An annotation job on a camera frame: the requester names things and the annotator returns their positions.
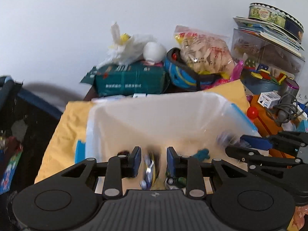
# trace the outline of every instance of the small white box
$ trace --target small white box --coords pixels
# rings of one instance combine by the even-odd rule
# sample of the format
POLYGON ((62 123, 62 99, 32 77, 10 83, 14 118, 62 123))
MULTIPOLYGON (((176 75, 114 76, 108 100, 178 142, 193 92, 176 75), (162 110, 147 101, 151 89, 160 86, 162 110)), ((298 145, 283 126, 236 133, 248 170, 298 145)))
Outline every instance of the small white box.
POLYGON ((258 103, 265 108, 272 108, 275 106, 280 99, 280 96, 275 92, 264 92, 260 94, 258 103))

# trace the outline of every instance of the black mesh basket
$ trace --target black mesh basket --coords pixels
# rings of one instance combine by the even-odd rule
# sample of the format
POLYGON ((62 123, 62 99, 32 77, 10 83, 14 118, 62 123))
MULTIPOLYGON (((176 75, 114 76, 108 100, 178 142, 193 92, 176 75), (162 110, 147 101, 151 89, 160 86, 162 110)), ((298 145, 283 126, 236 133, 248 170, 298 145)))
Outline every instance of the black mesh basket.
POLYGON ((23 120, 27 125, 10 190, 0 195, 0 230, 15 231, 19 226, 12 212, 12 200, 34 183, 62 113, 9 78, 0 77, 0 88, 0 132, 11 136, 14 122, 23 120))

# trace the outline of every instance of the plastic storage bin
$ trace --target plastic storage bin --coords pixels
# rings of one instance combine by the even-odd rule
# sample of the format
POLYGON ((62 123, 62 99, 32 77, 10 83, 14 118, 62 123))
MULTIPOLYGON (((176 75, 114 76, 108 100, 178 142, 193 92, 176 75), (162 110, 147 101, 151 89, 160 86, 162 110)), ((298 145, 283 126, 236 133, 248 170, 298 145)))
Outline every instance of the plastic storage bin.
MULTIPOLYGON (((156 95, 147 98, 103 102, 94 106, 87 124, 86 158, 105 162, 123 150, 140 146, 142 152, 155 148, 161 153, 159 176, 166 172, 166 148, 173 146, 181 155, 193 155, 207 148, 212 158, 221 158, 243 169, 245 163, 229 158, 216 145, 216 138, 227 131, 240 137, 259 136, 256 127, 240 109, 212 92, 156 95)), ((143 164, 137 178, 125 178, 123 190, 139 189, 143 164)), ((97 192, 102 190, 102 181, 97 192)))

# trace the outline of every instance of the yellow padded envelope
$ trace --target yellow padded envelope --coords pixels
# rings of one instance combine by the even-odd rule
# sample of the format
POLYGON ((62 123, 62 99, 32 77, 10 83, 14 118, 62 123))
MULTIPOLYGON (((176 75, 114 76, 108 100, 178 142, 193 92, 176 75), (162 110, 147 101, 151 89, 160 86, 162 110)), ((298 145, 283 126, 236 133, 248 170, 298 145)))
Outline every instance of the yellow padded envelope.
MULTIPOLYGON (((240 80, 222 84, 207 91, 224 96, 244 113, 249 107, 244 86, 240 80)), ((41 168, 35 179, 36 183, 74 164, 77 141, 86 141, 87 119, 92 107, 92 102, 69 102, 67 104, 44 154, 41 168)))

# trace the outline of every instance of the white wall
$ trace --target white wall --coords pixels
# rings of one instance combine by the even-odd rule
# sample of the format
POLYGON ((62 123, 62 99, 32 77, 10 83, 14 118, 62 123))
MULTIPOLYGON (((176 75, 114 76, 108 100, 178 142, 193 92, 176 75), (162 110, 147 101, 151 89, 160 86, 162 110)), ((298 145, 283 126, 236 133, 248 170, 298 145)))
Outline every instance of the white wall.
MULTIPOLYGON (((104 59, 112 21, 123 33, 153 34, 169 49, 176 46, 177 24, 232 36, 232 17, 246 17, 251 2, 297 18, 307 31, 302 44, 308 50, 308 0, 0 0, 0 74, 24 81, 61 107, 88 91, 79 81, 104 59), (66 91, 57 98, 62 88, 66 91)), ((308 67, 300 85, 307 74, 308 67)))

